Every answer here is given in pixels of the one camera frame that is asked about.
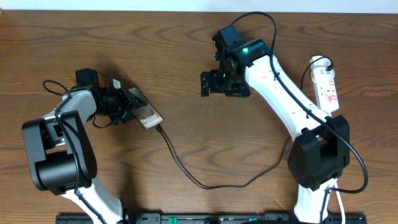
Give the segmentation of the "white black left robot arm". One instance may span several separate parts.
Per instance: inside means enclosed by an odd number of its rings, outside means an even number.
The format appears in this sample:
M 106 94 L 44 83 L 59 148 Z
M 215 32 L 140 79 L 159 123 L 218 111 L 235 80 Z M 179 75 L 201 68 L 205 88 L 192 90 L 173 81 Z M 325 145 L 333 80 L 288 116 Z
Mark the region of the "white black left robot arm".
M 119 85 L 80 84 L 61 96 L 53 111 L 22 126 L 34 185 L 75 202 L 93 223 L 135 223 L 134 215 L 98 178 L 84 125 L 98 115 L 109 116 L 111 124 L 126 123 L 145 102 Z

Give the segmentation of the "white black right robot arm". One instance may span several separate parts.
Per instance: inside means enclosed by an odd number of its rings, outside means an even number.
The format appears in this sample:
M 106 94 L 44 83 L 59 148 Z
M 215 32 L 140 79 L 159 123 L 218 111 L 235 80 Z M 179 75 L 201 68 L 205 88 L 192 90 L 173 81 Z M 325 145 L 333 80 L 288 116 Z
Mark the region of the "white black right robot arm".
M 324 221 L 329 192 L 349 165 L 349 124 L 339 115 L 333 61 L 316 55 L 308 69 L 316 102 L 309 100 L 286 75 L 271 48 L 261 39 L 245 41 L 235 26 L 220 29 L 212 38 L 217 70 L 201 73 L 201 95 L 223 93 L 245 98 L 256 90 L 274 110 L 293 141 L 287 163 L 298 182 L 294 215 L 305 223 Z

